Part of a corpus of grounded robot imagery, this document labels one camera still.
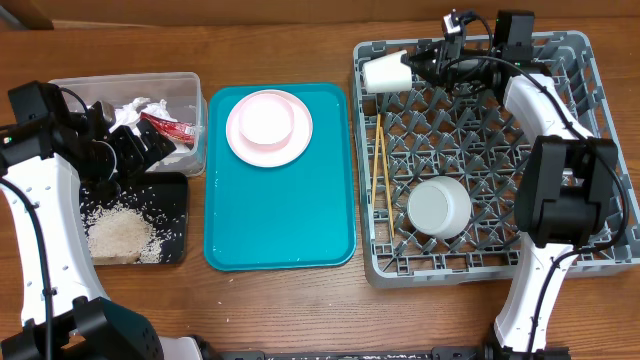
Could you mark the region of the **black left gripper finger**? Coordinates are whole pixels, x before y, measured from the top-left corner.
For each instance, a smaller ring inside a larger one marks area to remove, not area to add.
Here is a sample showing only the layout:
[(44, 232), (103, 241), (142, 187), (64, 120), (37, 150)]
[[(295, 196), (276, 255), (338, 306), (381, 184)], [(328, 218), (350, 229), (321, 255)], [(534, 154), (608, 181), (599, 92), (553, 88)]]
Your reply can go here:
[(175, 144), (163, 136), (149, 120), (140, 120), (137, 124), (140, 139), (146, 146), (144, 152), (146, 163), (156, 163), (176, 150)]
[(115, 151), (116, 170), (119, 175), (140, 175), (144, 172), (144, 146), (128, 126), (119, 126), (109, 136), (109, 145)]

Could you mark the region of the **grey bowl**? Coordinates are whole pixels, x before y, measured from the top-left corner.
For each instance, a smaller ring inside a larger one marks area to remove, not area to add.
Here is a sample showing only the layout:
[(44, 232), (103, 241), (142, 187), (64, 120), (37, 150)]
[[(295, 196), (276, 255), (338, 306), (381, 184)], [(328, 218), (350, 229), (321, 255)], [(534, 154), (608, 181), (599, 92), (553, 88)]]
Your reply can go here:
[(472, 210), (466, 188), (447, 176), (436, 176), (417, 185), (409, 194), (407, 213), (419, 232), (444, 240), (460, 234)]

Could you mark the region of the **pink small bowl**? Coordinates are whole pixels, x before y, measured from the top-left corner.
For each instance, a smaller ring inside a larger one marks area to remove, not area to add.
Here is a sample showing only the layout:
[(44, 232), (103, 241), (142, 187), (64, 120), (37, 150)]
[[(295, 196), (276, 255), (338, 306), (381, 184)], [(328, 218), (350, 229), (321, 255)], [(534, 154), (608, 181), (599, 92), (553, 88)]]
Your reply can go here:
[(241, 134), (254, 145), (279, 145), (293, 131), (294, 111), (283, 97), (260, 93), (249, 97), (241, 106), (239, 126)]

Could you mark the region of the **white napkin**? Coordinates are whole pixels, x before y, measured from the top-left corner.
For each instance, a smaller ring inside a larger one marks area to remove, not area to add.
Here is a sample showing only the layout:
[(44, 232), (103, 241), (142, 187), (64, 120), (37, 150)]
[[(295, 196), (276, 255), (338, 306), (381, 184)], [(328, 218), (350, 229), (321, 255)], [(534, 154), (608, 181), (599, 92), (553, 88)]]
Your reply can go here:
[(165, 99), (161, 99), (159, 102), (152, 102), (150, 98), (137, 97), (131, 103), (114, 110), (116, 120), (110, 127), (109, 132), (114, 132), (119, 126), (127, 126), (135, 136), (139, 136), (140, 130), (137, 128), (137, 124), (140, 121), (142, 113), (149, 114), (166, 122), (177, 123), (179, 121), (169, 113)]

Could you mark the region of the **red sauce packet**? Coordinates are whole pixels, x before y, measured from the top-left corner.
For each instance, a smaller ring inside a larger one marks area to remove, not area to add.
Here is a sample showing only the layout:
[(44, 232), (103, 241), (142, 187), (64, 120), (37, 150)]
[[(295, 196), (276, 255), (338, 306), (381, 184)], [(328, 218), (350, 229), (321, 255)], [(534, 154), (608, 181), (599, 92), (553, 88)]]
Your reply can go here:
[(149, 121), (163, 136), (186, 145), (194, 145), (197, 135), (197, 127), (193, 124), (178, 121), (168, 121), (157, 116), (142, 112), (142, 120)]

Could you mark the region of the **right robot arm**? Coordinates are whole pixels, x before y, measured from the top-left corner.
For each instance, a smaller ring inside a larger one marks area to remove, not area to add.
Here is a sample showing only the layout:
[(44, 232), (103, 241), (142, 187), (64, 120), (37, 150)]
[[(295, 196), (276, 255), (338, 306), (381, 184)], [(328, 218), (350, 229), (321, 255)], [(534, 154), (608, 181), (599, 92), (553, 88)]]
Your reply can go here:
[(618, 147), (595, 137), (563, 104), (551, 70), (534, 57), (533, 12), (499, 11), (487, 50), (466, 50), (466, 27), (480, 18), (473, 10), (445, 15), (443, 40), (401, 56), (399, 65), (433, 85), (481, 83), (523, 128), (532, 150), (514, 204), (521, 258), (481, 356), (566, 359), (568, 349), (546, 347), (566, 273), (579, 255), (596, 250), (588, 240), (604, 227), (614, 194), (624, 203), (622, 217), (629, 217), (628, 195), (615, 173)]

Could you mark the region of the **pink plate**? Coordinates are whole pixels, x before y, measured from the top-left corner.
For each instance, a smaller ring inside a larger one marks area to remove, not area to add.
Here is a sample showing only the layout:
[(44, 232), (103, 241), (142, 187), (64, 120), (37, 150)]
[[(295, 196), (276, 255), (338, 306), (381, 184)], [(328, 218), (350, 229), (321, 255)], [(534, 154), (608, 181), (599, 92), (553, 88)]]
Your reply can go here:
[[(275, 146), (259, 146), (250, 143), (240, 132), (239, 113), (244, 102), (251, 96), (271, 93), (283, 97), (294, 111), (294, 128), (288, 139)], [(231, 110), (226, 121), (226, 139), (233, 153), (244, 162), (263, 168), (286, 165), (296, 160), (306, 150), (313, 135), (313, 120), (307, 106), (292, 93), (266, 89), (253, 92), (242, 98)]]

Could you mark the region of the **cooked white rice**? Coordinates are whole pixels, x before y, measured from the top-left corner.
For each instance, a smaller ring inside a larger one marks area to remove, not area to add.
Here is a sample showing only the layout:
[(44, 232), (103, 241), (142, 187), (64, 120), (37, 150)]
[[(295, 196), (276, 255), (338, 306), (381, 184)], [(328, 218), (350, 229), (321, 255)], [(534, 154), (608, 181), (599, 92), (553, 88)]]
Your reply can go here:
[(160, 264), (183, 240), (182, 217), (161, 208), (150, 186), (114, 197), (80, 190), (81, 221), (96, 265)]

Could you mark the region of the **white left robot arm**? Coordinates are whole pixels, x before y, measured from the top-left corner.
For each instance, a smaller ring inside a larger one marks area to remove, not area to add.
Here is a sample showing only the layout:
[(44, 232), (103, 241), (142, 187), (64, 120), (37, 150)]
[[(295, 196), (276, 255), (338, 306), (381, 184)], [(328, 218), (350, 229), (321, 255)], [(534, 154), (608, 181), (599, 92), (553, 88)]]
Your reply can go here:
[(22, 329), (1, 342), (6, 359), (211, 359), (197, 336), (159, 335), (143, 315), (109, 300), (80, 213), (80, 187), (130, 179), (165, 154), (148, 125), (109, 131), (100, 102), (80, 113), (64, 100), (15, 100), (1, 136), (1, 190), (21, 259)]

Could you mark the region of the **white cup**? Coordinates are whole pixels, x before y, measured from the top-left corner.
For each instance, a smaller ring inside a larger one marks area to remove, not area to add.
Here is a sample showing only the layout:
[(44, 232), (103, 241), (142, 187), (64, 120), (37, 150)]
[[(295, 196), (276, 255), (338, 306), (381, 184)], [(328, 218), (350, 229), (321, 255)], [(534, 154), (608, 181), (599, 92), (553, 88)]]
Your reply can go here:
[(406, 59), (407, 51), (402, 50), (366, 62), (362, 68), (365, 90), (368, 93), (409, 91), (412, 71)]

